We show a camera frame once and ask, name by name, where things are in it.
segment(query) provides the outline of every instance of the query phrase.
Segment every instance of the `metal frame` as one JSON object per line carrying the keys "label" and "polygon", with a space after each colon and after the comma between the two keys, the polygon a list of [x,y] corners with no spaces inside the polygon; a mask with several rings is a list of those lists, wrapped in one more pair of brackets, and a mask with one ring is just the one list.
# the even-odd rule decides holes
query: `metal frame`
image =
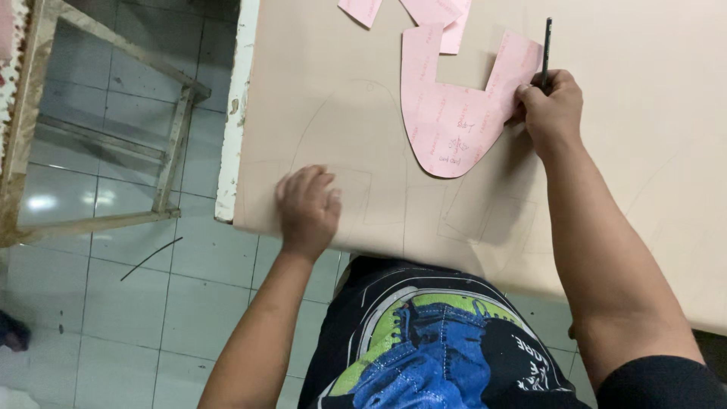
{"label": "metal frame", "polygon": [[[150,148],[139,143],[89,130],[48,116],[39,116],[39,104],[43,95],[48,59],[55,37],[58,19],[110,42],[114,47],[167,76],[182,83],[179,102],[174,112],[169,146],[166,151]],[[0,247],[27,243],[56,234],[83,234],[92,231],[149,223],[178,218],[180,210],[168,209],[167,202],[177,167],[180,146],[189,132],[193,103],[205,100],[209,88],[186,76],[182,71],[165,63],[158,56],[138,47],[114,33],[103,24],[78,11],[63,0],[36,0],[33,5],[31,26],[27,35],[25,62],[20,72],[15,112],[9,135],[4,135],[7,152],[0,173]],[[77,221],[45,223],[35,226],[19,226],[17,216],[25,188],[25,173],[36,123],[74,134],[101,146],[111,146],[161,160],[162,171],[152,208],[148,212],[87,218]]]}

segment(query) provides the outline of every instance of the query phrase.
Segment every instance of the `white table edge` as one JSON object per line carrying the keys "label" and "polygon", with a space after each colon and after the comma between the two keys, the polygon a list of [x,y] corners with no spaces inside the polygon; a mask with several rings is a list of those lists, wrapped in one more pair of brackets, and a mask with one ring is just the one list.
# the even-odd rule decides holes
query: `white table edge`
{"label": "white table edge", "polygon": [[214,218],[223,223],[232,223],[235,212],[240,148],[244,133],[247,90],[250,86],[259,9],[260,0],[240,2],[240,17],[237,22],[235,53],[225,120],[225,139],[222,142],[222,164],[220,165],[220,176],[217,179],[217,200],[214,203]]}

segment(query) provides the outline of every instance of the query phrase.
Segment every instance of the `right hand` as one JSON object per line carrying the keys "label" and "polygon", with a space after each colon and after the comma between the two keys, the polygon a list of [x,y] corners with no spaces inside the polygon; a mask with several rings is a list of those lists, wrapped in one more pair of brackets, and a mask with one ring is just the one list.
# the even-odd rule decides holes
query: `right hand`
{"label": "right hand", "polygon": [[[540,83],[535,74],[533,84]],[[580,148],[583,94],[571,73],[548,70],[549,95],[532,85],[521,85],[515,95],[525,105],[525,125],[538,156],[544,159],[562,148]]]}
{"label": "right hand", "polygon": [[315,263],[331,244],[341,217],[341,191],[326,187],[334,175],[323,165],[303,167],[276,186],[283,230],[282,253],[301,255]]}

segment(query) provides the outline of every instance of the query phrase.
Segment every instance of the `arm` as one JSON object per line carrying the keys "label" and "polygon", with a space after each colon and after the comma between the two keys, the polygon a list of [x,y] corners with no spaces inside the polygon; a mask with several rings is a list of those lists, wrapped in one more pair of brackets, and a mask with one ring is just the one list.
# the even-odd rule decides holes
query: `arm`
{"label": "arm", "polygon": [[276,187],[283,247],[214,365],[199,408],[274,408],[283,387],[295,322],[313,264],[341,213],[334,176],[309,166]]}
{"label": "arm", "polygon": [[704,363],[667,280],[582,144],[580,88],[568,71],[549,74],[548,96],[520,86],[518,97],[545,166],[555,265],[593,388],[639,357]]}

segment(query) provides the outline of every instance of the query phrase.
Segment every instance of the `dark cloth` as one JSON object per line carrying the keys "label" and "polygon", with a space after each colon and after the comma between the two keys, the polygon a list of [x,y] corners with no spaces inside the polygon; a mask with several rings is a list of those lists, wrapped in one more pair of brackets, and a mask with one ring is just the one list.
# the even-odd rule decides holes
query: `dark cloth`
{"label": "dark cloth", "polygon": [[[627,363],[597,397],[602,408],[727,402],[706,367],[674,357]],[[299,401],[301,409],[318,407],[587,408],[525,319],[488,282],[367,257],[351,263],[321,326]]]}

